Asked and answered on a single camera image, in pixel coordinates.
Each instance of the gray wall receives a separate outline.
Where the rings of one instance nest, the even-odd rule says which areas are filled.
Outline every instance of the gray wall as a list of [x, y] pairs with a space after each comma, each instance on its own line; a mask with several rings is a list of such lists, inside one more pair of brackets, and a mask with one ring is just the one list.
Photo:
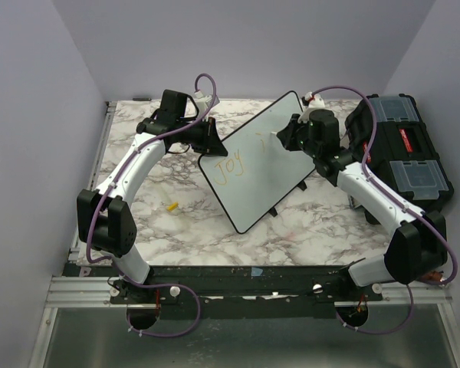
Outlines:
[[28, 365], [104, 112], [53, 4], [0, 2], [0, 367]]
[[[455, 187], [448, 239], [460, 264], [460, 0], [438, 0], [388, 83], [387, 93], [413, 95]], [[454, 283], [460, 326], [460, 273]]]
[[379, 92], [434, 2], [53, 1], [106, 100], [191, 91], [203, 71], [221, 97], [337, 83]]

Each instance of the toolbox lid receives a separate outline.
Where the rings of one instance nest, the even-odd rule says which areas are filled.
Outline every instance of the toolbox lid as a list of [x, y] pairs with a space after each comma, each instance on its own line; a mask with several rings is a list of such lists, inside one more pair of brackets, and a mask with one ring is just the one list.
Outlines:
[[387, 121], [419, 121], [412, 101], [407, 97], [384, 96], [371, 97], [370, 102], [376, 112], [379, 123]]
[[414, 200], [438, 199], [449, 190], [437, 161], [390, 161], [400, 192], [414, 192]]

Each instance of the table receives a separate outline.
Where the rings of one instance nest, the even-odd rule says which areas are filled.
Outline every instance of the table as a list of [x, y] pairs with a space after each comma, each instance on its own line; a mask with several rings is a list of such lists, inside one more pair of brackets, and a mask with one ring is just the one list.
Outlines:
[[[224, 137], [271, 100], [222, 100], [213, 110], [218, 133]], [[327, 108], [340, 121], [358, 100], [330, 100]], [[122, 159], [136, 125], [159, 106], [150, 102], [117, 103], [99, 182]], [[318, 174], [308, 189], [295, 189], [276, 209], [247, 233], [232, 227], [197, 165], [199, 154], [166, 155], [150, 172], [131, 207], [138, 228], [136, 246], [152, 265], [347, 265], [386, 250], [388, 238], [381, 226], [369, 225], [362, 212], [350, 209], [346, 193]], [[174, 202], [179, 207], [169, 212]], [[85, 246], [79, 265], [88, 265]]]

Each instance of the marble table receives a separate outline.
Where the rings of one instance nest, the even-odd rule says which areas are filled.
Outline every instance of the marble table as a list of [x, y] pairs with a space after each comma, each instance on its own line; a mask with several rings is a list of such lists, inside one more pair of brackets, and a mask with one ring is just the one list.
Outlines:
[[[220, 137], [271, 102], [222, 100], [212, 112]], [[342, 133], [344, 119], [357, 103], [328, 101], [327, 108], [340, 121]], [[128, 150], [136, 125], [158, 106], [159, 100], [117, 104], [100, 181]], [[136, 246], [152, 265], [346, 265], [386, 250], [386, 232], [369, 225], [362, 212], [351, 210], [346, 194], [316, 173], [307, 178], [307, 190], [295, 189], [277, 204], [277, 217], [266, 215], [240, 235], [200, 172], [198, 157], [193, 152], [166, 155], [134, 199], [131, 211], [138, 228]], [[169, 212], [166, 207], [174, 202], [179, 207]], [[85, 244], [77, 263], [87, 265]]]

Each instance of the yellow marker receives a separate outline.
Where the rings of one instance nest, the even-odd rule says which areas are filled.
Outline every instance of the yellow marker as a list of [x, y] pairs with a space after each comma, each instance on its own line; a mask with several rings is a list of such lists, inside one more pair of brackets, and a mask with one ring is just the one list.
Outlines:
[[174, 209], [176, 209], [179, 206], [178, 202], [174, 202], [172, 205], [167, 206], [167, 211], [172, 212]]

